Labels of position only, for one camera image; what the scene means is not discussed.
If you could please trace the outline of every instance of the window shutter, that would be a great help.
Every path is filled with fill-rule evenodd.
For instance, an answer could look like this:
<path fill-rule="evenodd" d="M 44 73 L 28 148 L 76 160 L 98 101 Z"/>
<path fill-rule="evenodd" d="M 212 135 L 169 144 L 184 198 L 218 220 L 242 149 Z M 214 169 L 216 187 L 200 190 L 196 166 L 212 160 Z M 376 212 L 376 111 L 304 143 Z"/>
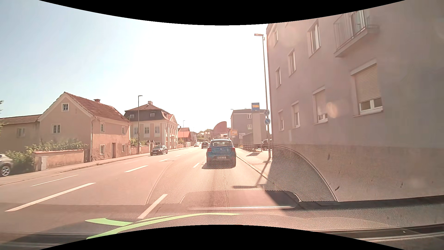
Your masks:
<path fill-rule="evenodd" d="M 320 116 L 322 114 L 327 113 L 327 104 L 325 102 L 325 89 L 321 90 L 319 92 L 317 92 L 315 94 L 315 98 L 316 98 L 316 112 L 317 115 Z"/>
<path fill-rule="evenodd" d="M 359 103 L 381 97 L 376 64 L 355 74 L 355 82 Z"/>

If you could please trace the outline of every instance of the red tiled roof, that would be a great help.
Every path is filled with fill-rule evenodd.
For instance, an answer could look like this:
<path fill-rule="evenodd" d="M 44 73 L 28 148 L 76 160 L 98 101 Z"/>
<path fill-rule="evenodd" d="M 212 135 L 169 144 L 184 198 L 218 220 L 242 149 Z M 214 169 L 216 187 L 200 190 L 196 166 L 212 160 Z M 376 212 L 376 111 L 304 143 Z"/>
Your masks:
<path fill-rule="evenodd" d="M 116 121 L 129 122 L 128 119 L 126 119 L 119 111 L 117 111 L 112 106 L 92 101 L 83 97 L 78 97 L 67 92 L 65 93 L 69 95 L 72 99 L 74 99 L 80 106 L 82 106 L 86 111 L 88 111 L 93 116 L 108 118 Z"/>
<path fill-rule="evenodd" d="M 0 123 L 2 124 L 19 124 L 19 123 L 31 123 L 36 122 L 40 115 L 30 115 L 30 116 L 15 116 L 15 117 L 5 117 L 0 118 Z"/>
<path fill-rule="evenodd" d="M 178 138 L 188 138 L 188 137 L 190 137 L 190 132 L 189 131 L 178 132 L 177 137 Z"/>

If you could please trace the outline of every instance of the beige house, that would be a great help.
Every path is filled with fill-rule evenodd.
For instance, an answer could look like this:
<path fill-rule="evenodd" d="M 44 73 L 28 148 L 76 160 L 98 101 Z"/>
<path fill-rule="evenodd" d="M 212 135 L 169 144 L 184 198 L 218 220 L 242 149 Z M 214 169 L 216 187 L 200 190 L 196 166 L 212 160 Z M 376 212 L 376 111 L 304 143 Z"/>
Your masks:
<path fill-rule="evenodd" d="M 0 118 L 0 153 L 23 151 L 25 146 L 39 143 L 40 115 Z"/>
<path fill-rule="evenodd" d="M 114 107 L 67 92 L 38 118 L 41 141 L 78 139 L 87 144 L 85 160 L 129 155 L 130 122 Z"/>
<path fill-rule="evenodd" d="M 124 115 L 131 121 L 131 137 L 140 140 L 154 141 L 165 145 L 168 149 L 177 148 L 178 123 L 173 114 L 153 105 L 152 101 L 142 106 L 126 110 Z"/>

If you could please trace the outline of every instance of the apartment building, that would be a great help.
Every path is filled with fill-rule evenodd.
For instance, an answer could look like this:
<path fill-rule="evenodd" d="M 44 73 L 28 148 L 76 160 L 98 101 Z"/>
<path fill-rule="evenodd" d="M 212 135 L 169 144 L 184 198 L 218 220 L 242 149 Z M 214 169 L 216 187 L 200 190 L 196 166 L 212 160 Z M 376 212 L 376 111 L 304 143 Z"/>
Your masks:
<path fill-rule="evenodd" d="M 268 25 L 273 142 L 339 201 L 442 195 L 443 10 L 405 0 Z"/>

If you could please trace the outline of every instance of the building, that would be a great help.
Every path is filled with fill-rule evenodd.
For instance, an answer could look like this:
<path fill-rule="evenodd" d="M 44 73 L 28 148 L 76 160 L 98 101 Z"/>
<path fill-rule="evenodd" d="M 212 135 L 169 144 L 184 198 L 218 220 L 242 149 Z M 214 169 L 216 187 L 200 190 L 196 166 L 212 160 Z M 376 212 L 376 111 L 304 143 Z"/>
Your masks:
<path fill-rule="evenodd" d="M 265 109 L 260 110 L 260 120 L 261 120 L 261 139 L 267 139 L 267 128 L 264 123 Z M 231 128 L 238 131 L 238 135 L 233 137 L 230 136 L 230 139 L 234 144 L 242 144 L 242 137 L 246 134 L 253 132 L 253 119 L 251 109 L 236 109 L 231 113 Z"/>
<path fill-rule="evenodd" d="M 77 139 L 86 144 L 85 160 L 129 155 L 130 122 L 114 107 L 64 92 L 37 119 L 40 141 Z"/>
<path fill-rule="evenodd" d="M 443 7 L 405 0 L 268 25 L 273 144 L 340 186 L 339 201 L 442 195 Z"/>
<path fill-rule="evenodd" d="M 125 111 L 125 115 L 131 122 L 131 137 L 139 137 L 140 140 L 154 141 L 165 145 L 168 149 L 177 148 L 178 133 L 177 121 L 173 114 L 153 105 L 152 101 L 147 104 Z"/>
<path fill-rule="evenodd" d="M 39 143 L 40 115 L 0 118 L 0 153 L 24 151 L 25 146 Z"/>

